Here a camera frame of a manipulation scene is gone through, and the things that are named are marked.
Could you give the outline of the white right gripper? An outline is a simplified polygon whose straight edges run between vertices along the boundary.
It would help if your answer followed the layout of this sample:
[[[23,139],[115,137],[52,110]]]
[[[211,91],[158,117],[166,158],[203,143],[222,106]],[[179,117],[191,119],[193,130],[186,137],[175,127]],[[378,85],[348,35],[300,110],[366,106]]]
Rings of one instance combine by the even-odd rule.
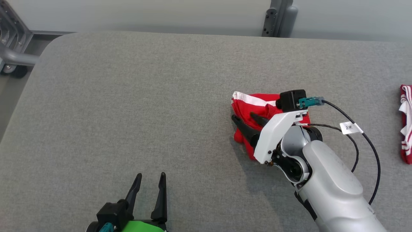
[[[231,115],[231,120],[250,146],[255,149],[255,159],[260,164],[265,164],[272,161],[272,155],[269,154],[269,151],[276,149],[278,143],[284,138],[292,125],[302,121],[303,115],[306,115],[307,112],[308,110],[298,110],[275,114],[270,120],[251,112],[250,117],[260,127],[263,127],[261,132],[244,123],[236,115]]]

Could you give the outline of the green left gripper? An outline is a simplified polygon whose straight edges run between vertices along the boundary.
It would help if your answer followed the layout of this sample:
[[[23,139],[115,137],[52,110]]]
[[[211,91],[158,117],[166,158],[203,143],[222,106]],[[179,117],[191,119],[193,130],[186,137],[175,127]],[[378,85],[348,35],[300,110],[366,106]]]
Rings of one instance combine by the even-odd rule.
[[[127,211],[129,214],[132,214],[134,211],[136,195],[140,190],[141,181],[142,173],[138,173],[126,196],[126,201],[128,202]],[[167,182],[165,172],[162,172],[160,175],[158,188],[159,192],[156,204],[151,213],[152,220],[129,221],[121,232],[167,232]]]

